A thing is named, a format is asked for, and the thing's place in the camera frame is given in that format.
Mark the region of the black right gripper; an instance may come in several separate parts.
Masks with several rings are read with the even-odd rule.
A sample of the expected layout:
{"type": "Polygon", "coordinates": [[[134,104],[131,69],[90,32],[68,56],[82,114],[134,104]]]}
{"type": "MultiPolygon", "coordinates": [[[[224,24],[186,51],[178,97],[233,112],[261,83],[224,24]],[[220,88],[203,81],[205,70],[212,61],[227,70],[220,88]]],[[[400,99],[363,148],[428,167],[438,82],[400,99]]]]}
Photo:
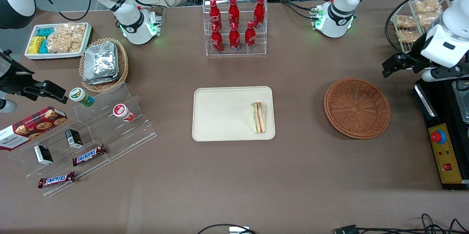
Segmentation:
{"type": "Polygon", "coordinates": [[[68,97],[65,89],[49,80],[35,83],[32,77],[34,72],[13,60],[10,57],[11,54],[11,50],[1,51],[0,89],[2,92],[22,95],[29,99],[48,97],[60,103],[67,103],[68,97]]]}

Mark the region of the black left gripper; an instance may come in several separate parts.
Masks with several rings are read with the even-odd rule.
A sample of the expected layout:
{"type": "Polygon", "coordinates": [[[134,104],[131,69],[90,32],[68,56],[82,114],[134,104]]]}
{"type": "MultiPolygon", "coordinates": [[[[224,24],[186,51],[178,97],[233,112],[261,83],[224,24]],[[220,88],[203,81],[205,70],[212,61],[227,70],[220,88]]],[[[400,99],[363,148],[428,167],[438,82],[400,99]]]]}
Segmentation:
{"type": "Polygon", "coordinates": [[[386,60],[382,63],[382,75],[384,78],[389,77],[391,74],[413,67],[414,73],[419,73],[427,67],[433,66],[422,74],[422,79],[425,81],[442,81],[452,80],[457,78],[467,78],[469,76],[468,67],[468,52],[454,67],[444,67],[442,65],[431,62],[429,59],[421,55],[424,44],[414,44],[408,55],[414,58],[417,62],[409,62],[409,59],[400,53],[395,53],[391,56],[391,60],[386,60]]]}

